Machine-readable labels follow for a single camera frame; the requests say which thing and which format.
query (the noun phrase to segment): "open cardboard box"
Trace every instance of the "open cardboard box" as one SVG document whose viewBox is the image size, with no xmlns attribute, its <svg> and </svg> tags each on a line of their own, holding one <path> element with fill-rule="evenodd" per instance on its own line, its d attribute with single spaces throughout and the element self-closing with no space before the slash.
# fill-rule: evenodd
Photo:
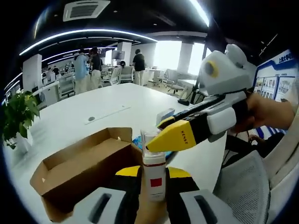
<svg viewBox="0 0 299 224">
<path fill-rule="evenodd" d="M 142 165 L 142 152 L 132 143 L 132 129 L 106 128 L 44 159 L 30 184 L 41 196 L 49 219 L 62 222 L 76 203 L 107 186 L 117 171 L 136 165 Z M 161 222 L 165 216 L 164 202 L 148 201 L 142 178 L 135 223 Z"/>
</svg>

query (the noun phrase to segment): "blue object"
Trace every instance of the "blue object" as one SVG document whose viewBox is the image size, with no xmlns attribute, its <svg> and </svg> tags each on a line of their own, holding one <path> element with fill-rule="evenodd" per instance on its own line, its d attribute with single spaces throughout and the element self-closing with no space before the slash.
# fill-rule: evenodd
<svg viewBox="0 0 299 224">
<path fill-rule="evenodd" d="M 133 143 L 142 150 L 142 143 L 141 143 L 141 136 L 139 135 L 137 138 L 135 138 L 133 140 Z M 166 152 L 165 156 L 166 156 L 166 160 L 169 159 L 169 157 L 173 154 L 173 152 Z"/>
</svg>

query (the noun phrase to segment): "column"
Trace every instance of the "column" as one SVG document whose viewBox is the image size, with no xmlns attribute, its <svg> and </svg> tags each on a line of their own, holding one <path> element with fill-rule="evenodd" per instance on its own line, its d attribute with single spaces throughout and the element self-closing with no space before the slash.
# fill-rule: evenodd
<svg viewBox="0 0 299 224">
<path fill-rule="evenodd" d="M 121 42 L 118 43 L 117 45 L 117 50 L 121 50 L 125 52 L 124 61 L 126 62 L 127 66 L 130 64 L 131 48 L 132 48 L 132 43 L 130 42 Z"/>
<path fill-rule="evenodd" d="M 34 55 L 23 62 L 23 89 L 32 91 L 36 86 L 42 86 L 42 56 Z"/>
<path fill-rule="evenodd" d="M 188 73 L 193 44 L 182 43 L 178 61 L 178 71 Z"/>
</svg>

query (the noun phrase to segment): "display board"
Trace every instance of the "display board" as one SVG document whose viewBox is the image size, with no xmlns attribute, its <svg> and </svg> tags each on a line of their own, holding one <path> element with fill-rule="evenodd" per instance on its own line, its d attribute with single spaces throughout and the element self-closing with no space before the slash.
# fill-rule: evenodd
<svg viewBox="0 0 299 224">
<path fill-rule="evenodd" d="M 254 92 L 265 98 L 281 102 L 281 99 L 291 89 L 297 72 L 298 64 L 293 59 L 291 52 L 286 50 L 257 67 Z M 285 133 L 286 130 L 263 126 L 250 132 L 268 139 L 271 135 L 278 132 Z"/>
</svg>

